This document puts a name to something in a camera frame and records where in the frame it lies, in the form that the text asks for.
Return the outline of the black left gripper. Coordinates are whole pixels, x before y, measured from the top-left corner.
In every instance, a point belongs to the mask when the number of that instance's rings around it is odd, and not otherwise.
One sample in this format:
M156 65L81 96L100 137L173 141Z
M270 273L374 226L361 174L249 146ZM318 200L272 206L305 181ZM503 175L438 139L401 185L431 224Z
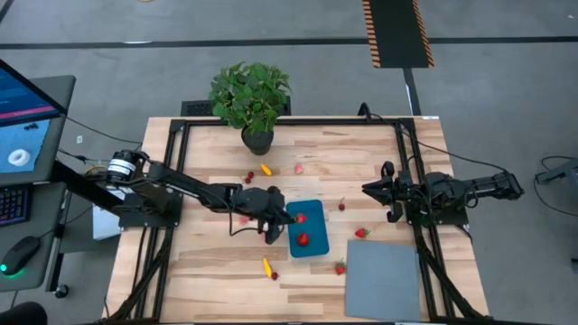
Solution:
M266 190L249 188L242 190L234 199L234 211L259 221L286 226L296 223L296 215L285 208L285 197L276 186Z

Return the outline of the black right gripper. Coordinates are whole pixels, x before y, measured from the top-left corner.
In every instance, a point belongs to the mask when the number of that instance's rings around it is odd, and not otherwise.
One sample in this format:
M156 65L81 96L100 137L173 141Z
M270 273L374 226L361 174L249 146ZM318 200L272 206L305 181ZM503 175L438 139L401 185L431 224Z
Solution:
M420 186L413 182L409 170L396 173L394 164L385 161L381 175L382 179L362 185L363 192L377 202L385 202L385 205L392 206L394 203L420 200L423 197Z

